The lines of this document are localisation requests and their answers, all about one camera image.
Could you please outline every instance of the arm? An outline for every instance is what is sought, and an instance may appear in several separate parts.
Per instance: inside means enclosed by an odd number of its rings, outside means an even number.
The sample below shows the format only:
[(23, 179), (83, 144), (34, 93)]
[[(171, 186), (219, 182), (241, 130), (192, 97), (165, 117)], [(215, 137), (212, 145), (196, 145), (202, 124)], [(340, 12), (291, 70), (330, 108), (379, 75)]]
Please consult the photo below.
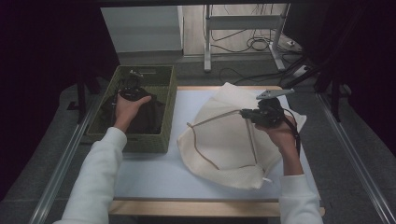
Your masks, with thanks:
[(281, 223), (323, 223), (319, 213), (318, 195), (308, 186), (289, 126), (283, 122), (275, 129), (258, 125), (256, 128), (269, 135), (282, 155), (284, 175), (280, 177), (279, 197)]
[(62, 220), (56, 224), (108, 223), (108, 207), (113, 201), (117, 172), (127, 138), (124, 132), (139, 107), (150, 97), (129, 102), (118, 96), (116, 123), (107, 130), (101, 141), (92, 145), (82, 163)]

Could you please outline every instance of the white table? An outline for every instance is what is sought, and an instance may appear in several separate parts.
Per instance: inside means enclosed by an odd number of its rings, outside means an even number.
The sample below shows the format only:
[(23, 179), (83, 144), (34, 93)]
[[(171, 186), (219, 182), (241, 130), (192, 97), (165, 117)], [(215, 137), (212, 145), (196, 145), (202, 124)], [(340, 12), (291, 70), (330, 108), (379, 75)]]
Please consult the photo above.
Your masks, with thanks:
[[(278, 217), (280, 161), (268, 175), (274, 183), (261, 189), (224, 187), (194, 175), (184, 165), (177, 138), (187, 129), (201, 106), (218, 87), (179, 87), (166, 154), (124, 153), (110, 214), (136, 216)], [(257, 94), (277, 87), (248, 87)], [(285, 96), (279, 97), (289, 108)], [(318, 192), (308, 161), (301, 150), (301, 162), (309, 186)]]

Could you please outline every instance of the green plastic bin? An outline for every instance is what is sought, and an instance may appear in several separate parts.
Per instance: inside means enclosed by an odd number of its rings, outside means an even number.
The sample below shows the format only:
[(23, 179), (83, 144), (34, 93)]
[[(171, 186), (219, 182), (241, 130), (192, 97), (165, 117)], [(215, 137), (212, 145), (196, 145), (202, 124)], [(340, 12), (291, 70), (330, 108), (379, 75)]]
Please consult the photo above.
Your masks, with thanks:
[(87, 135), (94, 141), (101, 140), (105, 136), (109, 122), (102, 119), (104, 111), (101, 107), (107, 98), (114, 94), (116, 89), (122, 88), (119, 86), (119, 80), (130, 76), (131, 70), (144, 76), (141, 79), (141, 87), (157, 95), (157, 100), (165, 104), (165, 112), (159, 134), (127, 133), (128, 142), (124, 152), (166, 153), (169, 146), (177, 94), (177, 79), (172, 65), (118, 66), (107, 87), (101, 106), (96, 111), (92, 124), (88, 128)]

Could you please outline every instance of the white long-sleeve shirt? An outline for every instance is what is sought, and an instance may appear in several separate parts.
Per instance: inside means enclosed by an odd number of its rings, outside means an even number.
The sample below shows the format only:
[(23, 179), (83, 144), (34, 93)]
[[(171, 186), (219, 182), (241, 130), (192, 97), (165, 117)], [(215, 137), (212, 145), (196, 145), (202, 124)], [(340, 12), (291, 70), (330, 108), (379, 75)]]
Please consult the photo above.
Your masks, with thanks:
[[(101, 141), (92, 145), (81, 166), (62, 220), (55, 224), (108, 223), (116, 177), (127, 138), (117, 128), (109, 128)], [(305, 175), (281, 176), (279, 206), (281, 223), (322, 223), (318, 195), (308, 186)]]

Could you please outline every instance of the beige fabric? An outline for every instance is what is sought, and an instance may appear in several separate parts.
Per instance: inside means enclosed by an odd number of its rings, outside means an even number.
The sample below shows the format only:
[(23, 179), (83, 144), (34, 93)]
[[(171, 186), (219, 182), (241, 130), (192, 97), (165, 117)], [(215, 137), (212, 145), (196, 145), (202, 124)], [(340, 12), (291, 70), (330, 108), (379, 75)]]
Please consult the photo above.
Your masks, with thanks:
[[(262, 187), (280, 153), (266, 133), (239, 114), (242, 108), (257, 108), (256, 95), (227, 83), (203, 105), (193, 124), (177, 139), (182, 160), (191, 172), (228, 187)], [(292, 113), (300, 131), (306, 116)]]

